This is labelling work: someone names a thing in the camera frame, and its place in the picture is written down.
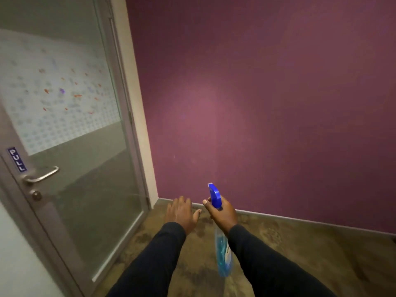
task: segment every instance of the hand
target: hand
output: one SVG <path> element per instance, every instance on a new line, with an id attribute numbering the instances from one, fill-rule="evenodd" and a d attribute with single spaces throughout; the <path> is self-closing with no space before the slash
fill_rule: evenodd
<path id="1" fill-rule="evenodd" d="M 235 208 L 223 196 L 221 196 L 221 207 L 223 208 L 221 211 L 213 207 L 210 203 L 211 201 L 212 199 L 209 197 L 208 200 L 204 200 L 202 203 L 208 210 L 213 221 L 215 221 L 217 226 L 228 237 L 230 229 L 238 224 Z"/>
<path id="2" fill-rule="evenodd" d="M 179 223 L 186 232 L 186 236 L 190 234 L 197 225 L 201 210 L 196 210 L 194 214 L 191 213 L 191 200 L 184 201 L 184 197 L 174 199 L 173 203 L 168 203 L 165 215 L 165 223 L 176 222 Z"/>

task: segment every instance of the forearm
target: forearm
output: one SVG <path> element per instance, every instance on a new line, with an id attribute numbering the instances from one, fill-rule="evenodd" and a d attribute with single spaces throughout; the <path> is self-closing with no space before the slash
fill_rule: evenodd
<path id="1" fill-rule="evenodd" d="M 241 225 L 231 228 L 229 244 L 256 296 L 335 296 L 320 281 Z"/>
<path id="2" fill-rule="evenodd" d="M 163 225 L 107 296 L 166 296 L 185 239 L 180 224 Z"/>

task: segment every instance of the silver lever handle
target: silver lever handle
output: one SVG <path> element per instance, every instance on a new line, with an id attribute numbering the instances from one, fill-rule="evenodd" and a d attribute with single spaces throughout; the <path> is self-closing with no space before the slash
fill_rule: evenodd
<path id="1" fill-rule="evenodd" d="M 59 167 L 54 166 L 54 169 L 51 172 L 48 172 L 47 174 L 40 176 L 39 178 L 35 178 L 35 179 L 29 179 L 29 178 L 24 178 L 23 180 L 26 181 L 27 183 L 36 183 L 39 182 L 41 180 L 44 180 L 48 177 L 50 177 L 51 175 L 55 174 L 57 171 L 59 171 Z"/>

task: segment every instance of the purple wall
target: purple wall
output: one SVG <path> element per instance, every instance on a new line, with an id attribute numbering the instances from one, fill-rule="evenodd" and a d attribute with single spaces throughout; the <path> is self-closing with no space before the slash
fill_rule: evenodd
<path id="1" fill-rule="evenodd" d="M 127 0 L 160 197 L 396 233 L 396 0 Z"/>

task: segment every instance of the dotted pattern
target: dotted pattern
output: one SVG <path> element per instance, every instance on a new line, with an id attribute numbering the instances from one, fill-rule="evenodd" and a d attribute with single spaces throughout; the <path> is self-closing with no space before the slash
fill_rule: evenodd
<path id="1" fill-rule="evenodd" d="M 0 29 L 0 96 L 29 155 L 120 121 L 102 46 Z"/>

